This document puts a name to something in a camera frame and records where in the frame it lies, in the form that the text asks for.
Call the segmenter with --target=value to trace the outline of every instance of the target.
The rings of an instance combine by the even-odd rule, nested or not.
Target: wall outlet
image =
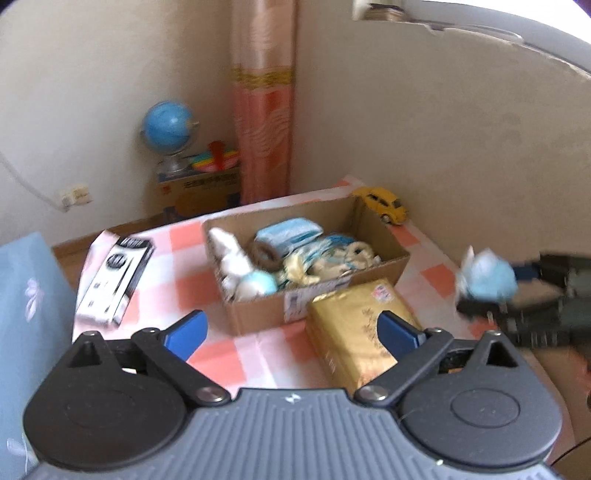
[[[60,190],[60,201],[66,211],[68,211],[76,202],[71,190]]]
[[[74,205],[85,205],[92,201],[88,185],[79,184],[67,190],[60,190],[61,204],[66,210]]]
[[[92,197],[88,191],[88,185],[80,184],[72,188],[72,196],[76,205],[85,205],[92,202]]]

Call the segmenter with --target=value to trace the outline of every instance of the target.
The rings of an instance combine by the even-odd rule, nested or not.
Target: label sticker
[[[380,303],[388,303],[392,301],[394,298],[392,294],[388,291],[388,288],[383,283],[377,285],[372,292],[372,297],[375,298]]]
[[[285,322],[290,323],[306,318],[308,313],[306,306],[310,300],[323,293],[348,287],[350,281],[351,277],[348,276],[317,283],[309,287],[297,288],[296,290],[286,290],[283,304]]]

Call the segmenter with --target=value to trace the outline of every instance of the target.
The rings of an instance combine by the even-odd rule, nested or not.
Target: light blue ball
[[[243,286],[249,286],[252,291],[256,291],[259,296],[271,295],[277,291],[277,282],[275,277],[269,272],[255,270],[244,275],[240,280]]]

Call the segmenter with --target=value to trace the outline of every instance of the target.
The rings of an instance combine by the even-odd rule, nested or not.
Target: white wall
[[[301,0],[292,184],[400,195],[454,260],[591,253],[591,80],[526,47]]]
[[[0,150],[45,195],[85,182],[94,201],[53,211],[0,166],[0,244],[35,230],[56,244],[157,213],[141,119],[180,99],[202,124],[194,150],[233,143],[229,43],[229,0],[13,3],[0,17]]]

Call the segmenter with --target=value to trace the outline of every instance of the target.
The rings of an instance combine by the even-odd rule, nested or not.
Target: pink and white tablecloth
[[[336,187],[303,193],[230,210],[266,209],[348,195],[362,183],[346,177]],[[205,343],[189,363],[236,394],[242,386],[266,388],[325,387],[324,376],[304,331],[304,322],[234,338],[223,308],[204,245],[202,223],[211,216],[163,226],[140,234],[155,242],[138,288],[119,329],[99,328],[107,339],[128,338],[143,327],[165,329],[194,309],[209,319]],[[440,326],[458,338],[471,338],[469,325],[453,307],[454,264],[412,222],[391,227],[400,244],[411,253],[404,274],[396,285],[424,327]],[[101,234],[86,260],[78,298],[88,288],[96,270],[114,244],[116,236]],[[74,338],[96,325],[76,320]]]

